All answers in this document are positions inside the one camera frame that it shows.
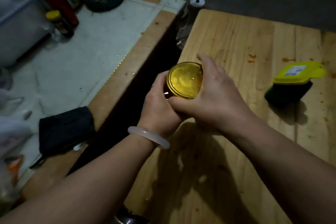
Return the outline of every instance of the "forearm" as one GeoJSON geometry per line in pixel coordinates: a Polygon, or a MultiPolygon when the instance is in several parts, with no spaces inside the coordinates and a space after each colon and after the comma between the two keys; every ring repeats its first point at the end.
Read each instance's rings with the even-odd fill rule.
{"type": "Polygon", "coordinates": [[[129,135],[112,149],[66,177],[47,193],[26,202],[1,223],[101,223],[127,196],[151,141],[129,135]]]}
{"type": "Polygon", "coordinates": [[[336,219],[336,169],[259,118],[226,135],[253,163],[275,199],[295,223],[336,219]]]}

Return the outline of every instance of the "yellow bottle cap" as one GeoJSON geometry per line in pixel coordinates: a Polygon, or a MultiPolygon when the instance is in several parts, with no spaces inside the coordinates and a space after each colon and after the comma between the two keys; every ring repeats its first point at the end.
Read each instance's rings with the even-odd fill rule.
{"type": "Polygon", "coordinates": [[[305,84],[311,78],[320,78],[327,72],[315,61],[296,62],[288,64],[273,79],[274,84],[305,84]]]}
{"type": "Polygon", "coordinates": [[[167,75],[167,86],[177,97],[195,98],[203,81],[202,65],[196,62],[182,62],[172,67],[167,75]]]}
{"type": "Polygon", "coordinates": [[[52,10],[45,14],[45,17],[47,17],[50,21],[56,21],[62,18],[61,12],[58,10],[52,10]]]}

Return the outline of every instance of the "finger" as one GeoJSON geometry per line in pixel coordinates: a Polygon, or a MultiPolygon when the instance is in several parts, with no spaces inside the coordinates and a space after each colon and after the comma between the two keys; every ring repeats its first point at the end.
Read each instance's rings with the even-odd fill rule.
{"type": "Polygon", "coordinates": [[[191,99],[184,99],[180,97],[170,97],[168,103],[171,105],[174,111],[182,112],[187,115],[192,115],[194,107],[191,99]]]}
{"type": "Polygon", "coordinates": [[[198,54],[197,58],[202,62],[204,80],[212,79],[219,75],[215,61],[204,54],[198,54]]]}
{"type": "Polygon", "coordinates": [[[163,93],[163,87],[165,86],[168,72],[169,71],[165,71],[157,75],[151,90],[163,93]]]}
{"type": "Polygon", "coordinates": [[[225,69],[221,65],[216,65],[217,71],[221,76],[226,76],[225,69]]]}

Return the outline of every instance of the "gold jar lid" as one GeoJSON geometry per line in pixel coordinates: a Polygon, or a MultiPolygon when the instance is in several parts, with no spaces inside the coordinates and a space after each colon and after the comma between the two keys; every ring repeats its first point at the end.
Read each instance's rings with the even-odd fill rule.
{"type": "Polygon", "coordinates": [[[167,75],[167,86],[177,97],[195,98],[203,81],[202,65],[196,62],[182,62],[172,67],[167,75]]]}

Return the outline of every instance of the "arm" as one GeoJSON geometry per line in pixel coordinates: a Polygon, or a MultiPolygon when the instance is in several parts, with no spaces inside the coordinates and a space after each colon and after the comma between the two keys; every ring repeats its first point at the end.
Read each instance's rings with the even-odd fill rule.
{"type": "MultiPolygon", "coordinates": [[[[146,96],[138,123],[138,126],[162,137],[173,133],[181,122],[163,94],[166,75],[164,72],[157,76],[146,96]]],[[[151,141],[131,134],[48,192],[12,210],[0,221],[2,224],[108,221],[123,203],[141,166],[155,147],[151,141]]]]}
{"type": "Polygon", "coordinates": [[[205,55],[204,88],[192,100],[172,97],[174,110],[213,124],[252,162],[294,223],[334,223],[336,168],[269,127],[249,109],[224,69],[205,55]]]}

